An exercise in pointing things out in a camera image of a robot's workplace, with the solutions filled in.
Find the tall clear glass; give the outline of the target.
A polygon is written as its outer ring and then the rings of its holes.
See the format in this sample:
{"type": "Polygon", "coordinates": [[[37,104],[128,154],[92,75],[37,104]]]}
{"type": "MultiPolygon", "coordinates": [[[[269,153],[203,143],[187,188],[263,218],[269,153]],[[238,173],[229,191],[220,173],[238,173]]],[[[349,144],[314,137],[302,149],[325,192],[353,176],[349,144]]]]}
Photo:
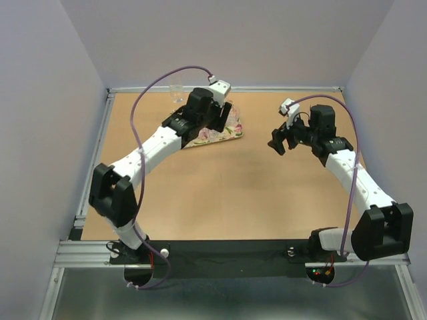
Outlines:
{"type": "Polygon", "coordinates": [[[174,103],[181,103],[184,100],[184,87],[179,80],[169,82],[169,95],[174,103]]]}

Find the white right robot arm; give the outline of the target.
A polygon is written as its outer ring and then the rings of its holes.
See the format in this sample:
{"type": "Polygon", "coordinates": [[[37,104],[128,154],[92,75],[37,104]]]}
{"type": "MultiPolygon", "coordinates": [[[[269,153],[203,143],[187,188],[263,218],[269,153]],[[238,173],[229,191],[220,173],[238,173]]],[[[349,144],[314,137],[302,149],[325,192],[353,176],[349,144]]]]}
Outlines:
{"type": "Polygon", "coordinates": [[[312,231],[308,255],[322,260],[335,251],[354,253],[360,260],[370,261],[407,253],[414,216],[412,208],[385,193],[361,166],[350,142],[337,136],[334,109],[315,105],[310,109],[309,120],[304,122],[299,104],[286,99],[279,112],[287,120],[272,131],[268,145],[279,155],[298,145],[310,147],[313,155],[349,193],[352,206],[360,214],[354,229],[329,227],[312,231]]]}

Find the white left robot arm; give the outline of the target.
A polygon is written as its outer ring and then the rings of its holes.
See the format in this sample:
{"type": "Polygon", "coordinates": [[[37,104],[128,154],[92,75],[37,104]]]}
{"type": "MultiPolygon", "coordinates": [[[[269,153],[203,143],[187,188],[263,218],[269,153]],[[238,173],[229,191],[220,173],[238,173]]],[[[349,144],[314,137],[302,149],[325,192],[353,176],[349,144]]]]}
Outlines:
{"type": "Polygon", "coordinates": [[[148,256],[147,235],[136,216],[141,207],[135,189],[145,176],[170,155],[183,149],[202,129],[221,133],[232,108],[226,97],[231,85],[217,81],[209,87],[194,88],[185,105],[174,111],[154,134],[124,158],[93,170],[89,204],[111,225],[126,246],[125,254],[140,263],[148,256]]]}

